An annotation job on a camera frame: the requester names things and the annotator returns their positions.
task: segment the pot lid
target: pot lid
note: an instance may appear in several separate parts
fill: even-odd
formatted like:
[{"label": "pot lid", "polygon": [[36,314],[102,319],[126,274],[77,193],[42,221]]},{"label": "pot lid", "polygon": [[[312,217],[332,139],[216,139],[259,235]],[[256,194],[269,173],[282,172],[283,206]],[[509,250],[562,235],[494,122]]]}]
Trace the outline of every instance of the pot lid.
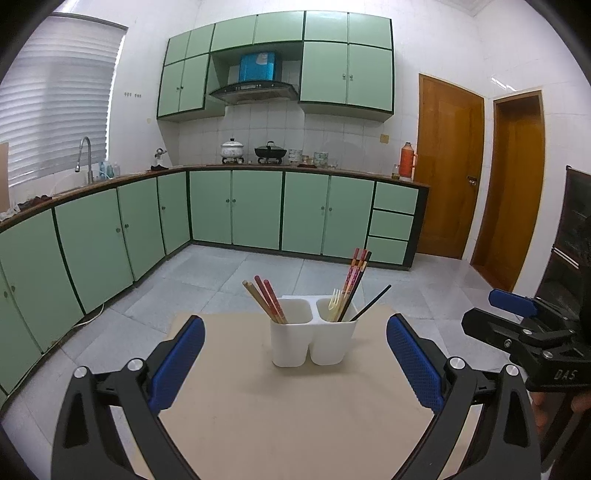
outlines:
[{"label": "pot lid", "polygon": [[244,145],[231,138],[230,141],[224,142],[222,147],[244,147]]}]

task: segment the blue box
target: blue box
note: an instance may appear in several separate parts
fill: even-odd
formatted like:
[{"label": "blue box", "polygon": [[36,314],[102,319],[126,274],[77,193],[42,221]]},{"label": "blue box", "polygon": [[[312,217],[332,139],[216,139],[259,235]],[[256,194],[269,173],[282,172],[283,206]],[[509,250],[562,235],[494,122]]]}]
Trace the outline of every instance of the blue box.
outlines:
[{"label": "blue box", "polygon": [[238,81],[281,80],[281,68],[278,66],[277,56],[271,51],[243,55]]}]

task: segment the tile floor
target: tile floor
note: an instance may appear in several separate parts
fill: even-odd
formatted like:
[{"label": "tile floor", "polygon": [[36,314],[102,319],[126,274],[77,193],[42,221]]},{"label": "tile floor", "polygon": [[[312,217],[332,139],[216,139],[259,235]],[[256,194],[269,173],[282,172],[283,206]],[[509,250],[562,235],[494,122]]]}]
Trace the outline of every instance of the tile floor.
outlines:
[{"label": "tile floor", "polygon": [[[135,356],[147,357],[179,311],[259,312],[242,286],[255,274],[268,278],[278,296],[330,294],[347,270],[342,264],[189,245],[57,350],[13,401],[2,425],[33,472],[49,480],[57,416],[78,365],[98,373],[120,369]],[[517,321],[488,304],[491,287],[467,262],[418,254],[408,272],[368,268],[354,302],[365,304],[389,283],[392,288],[381,303],[405,314],[417,333],[446,355],[459,355],[479,369],[499,370],[508,362],[506,354],[462,331],[462,315],[473,306]],[[122,411],[114,410],[129,447]]]}]

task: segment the cooking pot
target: cooking pot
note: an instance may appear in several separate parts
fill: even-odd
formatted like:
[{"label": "cooking pot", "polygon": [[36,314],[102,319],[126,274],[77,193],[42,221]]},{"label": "cooking pot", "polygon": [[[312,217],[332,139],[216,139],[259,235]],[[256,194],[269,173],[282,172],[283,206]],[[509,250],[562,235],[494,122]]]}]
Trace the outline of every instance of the cooking pot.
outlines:
[{"label": "cooking pot", "polygon": [[240,142],[231,138],[229,142],[224,142],[221,147],[222,162],[228,158],[241,158],[243,160],[244,145]]},{"label": "cooking pot", "polygon": [[287,150],[275,145],[275,142],[268,141],[266,145],[255,148],[255,154],[259,157],[258,162],[263,163],[261,160],[276,159],[276,163],[281,163],[281,159],[285,157]]}]

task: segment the white ceiling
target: white ceiling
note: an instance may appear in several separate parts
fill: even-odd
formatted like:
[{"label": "white ceiling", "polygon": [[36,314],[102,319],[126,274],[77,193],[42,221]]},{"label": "white ceiling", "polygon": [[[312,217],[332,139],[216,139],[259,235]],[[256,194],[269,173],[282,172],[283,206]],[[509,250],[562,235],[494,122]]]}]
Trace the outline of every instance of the white ceiling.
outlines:
[{"label": "white ceiling", "polygon": [[492,0],[439,0],[442,4],[449,5],[450,7],[455,7],[458,10],[462,10],[463,12],[469,15],[476,15],[480,10],[482,10],[487,4],[491,3]]}]

